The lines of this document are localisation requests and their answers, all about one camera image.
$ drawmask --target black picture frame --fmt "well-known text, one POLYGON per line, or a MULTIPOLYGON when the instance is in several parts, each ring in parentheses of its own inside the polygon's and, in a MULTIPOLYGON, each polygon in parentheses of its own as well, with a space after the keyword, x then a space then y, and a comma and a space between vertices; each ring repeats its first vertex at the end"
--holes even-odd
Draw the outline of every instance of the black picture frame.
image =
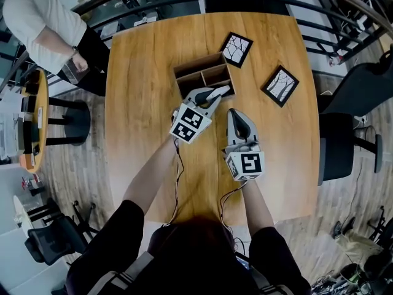
POLYGON ((299 84, 298 79, 294 77, 294 75, 290 73, 288 70, 286 70, 283 66, 279 65, 277 69, 274 71, 274 73, 271 75, 271 77, 267 80, 267 82, 262 86, 261 91, 266 95, 268 95, 278 106, 282 108, 287 102, 287 100, 289 99, 289 97, 292 95, 298 84, 299 84), (286 75, 288 75, 294 81, 292 88, 288 91, 287 95, 284 97, 283 100, 280 100, 279 98, 274 96, 270 92, 271 89, 270 90, 267 89, 281 71, 284 72, 286 75))
POLYGON ((245 61, 245 59, 246 59, 246 57, 247 57, 247 55, 248 55, 248 53, 249 53, 249 51, 250 51, 250 48, 251 48, 251 46, 252 46, 252 43, 253 43, 253 41, 252 41, 251 39, 248 39, 248 38, 246 38, 246 37, 244 37, 244 36, 241 36, 241 35, 239 35, 239 34, 236 34, 236 33, 234 33, 234 32, 230 32, 230 33, 228 34, 227 38, 225 39, 224 43, 222 44, 222 47, 221 47, 220 51, 223 53, 225 59, 227 60, 227 62, 228 62, 229 64, 231 64, 231 65, 233 65, 233 66, 236 66, 237 68, 241 68, 241 66, 243 65, 243 62, 245 61), (227 58, 227 57, 225 56, 225 54, 224 54, 224 50, 225 50, 225 48, 226 48, 227 44, 229 43, 229 41, 230 41, 230 39, 231 39, 232 36, 237 37, 237 38, 240 38, 240 39, 243 39, 244 41, 247 41, 247 42, 248 42, 248 45, 247 45, 245 51, 243 52, 243 56, 241 57, 241 59, 240 59, 239 62, 235 62, 235 61, 233 61, 233 60, 227 58))

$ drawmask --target person in white shirt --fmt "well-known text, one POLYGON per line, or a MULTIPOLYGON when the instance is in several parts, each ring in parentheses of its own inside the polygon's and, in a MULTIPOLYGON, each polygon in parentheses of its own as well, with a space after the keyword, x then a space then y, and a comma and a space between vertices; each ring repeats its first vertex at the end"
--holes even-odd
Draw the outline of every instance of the person in white shirt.
POLYGON ((69 81, 62 68, 72 58, 78 71, 90 68, 77 86, 105 96, 109 49, 78 14, 60 0, 5 0, 3 16, 37 65, 69 81))

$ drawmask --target tree drawing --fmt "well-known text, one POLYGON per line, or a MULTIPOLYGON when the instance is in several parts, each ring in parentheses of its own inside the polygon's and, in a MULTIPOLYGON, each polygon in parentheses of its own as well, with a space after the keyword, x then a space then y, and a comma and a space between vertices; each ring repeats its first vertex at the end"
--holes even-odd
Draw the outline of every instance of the tree drawing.
POLYGON ((243 57, 249 42, 232 35, 225 45, 224 56, 232 61, 239 63, 243 57))
POLYGON ((267 90, 272 93, 279 101, 283 101, 291 88, 294 86, 293 80, 288 74, 280 70, 277 76, 273 79, 267 90))

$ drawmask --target black pants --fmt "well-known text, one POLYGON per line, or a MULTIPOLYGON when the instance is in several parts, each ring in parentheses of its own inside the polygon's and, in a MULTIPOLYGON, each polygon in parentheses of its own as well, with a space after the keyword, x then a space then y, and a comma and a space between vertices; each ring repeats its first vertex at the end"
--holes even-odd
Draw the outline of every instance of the black pants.
MULTIPOLYGON (((87 61, 90 71, 76 86, 98 96, 105 96, 110 50, 99 35, 90 27, 87 27, 78 45, 78 50, 80 55, 87 61)), ((60 71, 57 76, 69 82, 64 72, 60 71)))

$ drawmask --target railing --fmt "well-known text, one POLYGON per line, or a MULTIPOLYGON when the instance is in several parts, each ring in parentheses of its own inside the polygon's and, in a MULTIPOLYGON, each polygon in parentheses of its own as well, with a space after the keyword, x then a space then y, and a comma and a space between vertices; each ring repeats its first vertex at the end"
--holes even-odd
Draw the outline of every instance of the railing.
MULTIPOLYGON (((91 0, 80 6, 77 6, 73 11, 78 14, 85 14, 86 12, 101 6, 102 4, 111 1, 111 0, 91 0)), ((132 14, 139 14, 145 10, 150 10, 154 8, 159 8, 167 5, 175 5, 182 2, 190 2, 190 1, 200 1, 200 0, 159 0, 155 2, 151 2, 149 4, 134 7, 127 12, 124 12, 120 15, 113 16, 108 18, 101 23, 97 23, 92 26, 93 29, 99 28, 100 26, 104 26, 110 22, 116 21, 120 18, 127 17, 132 14)), ((349 6, 355 8, 359 14, 366 15, 367 18, 376 25, 369 26, 369 28, 362 28, 359 24, 348 17, 345 17, 343 14, 340 14, 332 9, 328 9, 326 7, 315 6, 314 4, 308 4, 299 0, 205 0, 205 1, 233 1, 233 2, 242 2, 244 4, 249 4, 250 2, 260 2, 261 4, 265 2, 274 2, 284 4, 286 6, 297 6, 301 8, 305 8, 308 10, 316 11, 321 14, 327 16, 330 21, 330 26, 320 25, 314 22, 297 19, 297 23, 301 26, 307 26, 310 28, 314 28, 316 30, 321 30, 328 32, 334 36, 336 36, 337 41, 325 40, 321 38, 316 38, 313 36, 303 35, 303 39, 308 42, 314 42, 318 45, 319 49, 307 47, 307 51, 318 53, 322 55, 326 55, 329 57, 339 57, 340 62, 342 64, 357 55, 360 51, 367 48, 371 43, 376 41, 383 34, 387 33, 390 37, 393 38, 393 28, 392 25, 378 12, 368 6, 361 0, 330 0, 330 1, 344 1, 349 6), (358 34, 351 34, 343 29, 339 29, 339 27, 347 26, 347 28, 354 28, 355 31, 359 32, 358 34), (333 49, 332 52, 328 52, 324 49, 322 45, 327 45, 333 49)), ((17 69, 20 65, 27 59, 28 55, 25 52, 18 61, 13 65, 12 69, 9 71, 7 77, 4 79, 3 83, 0 85, 0 92, 3 88, 8 84, 10 78, 16 73, 17 69)))

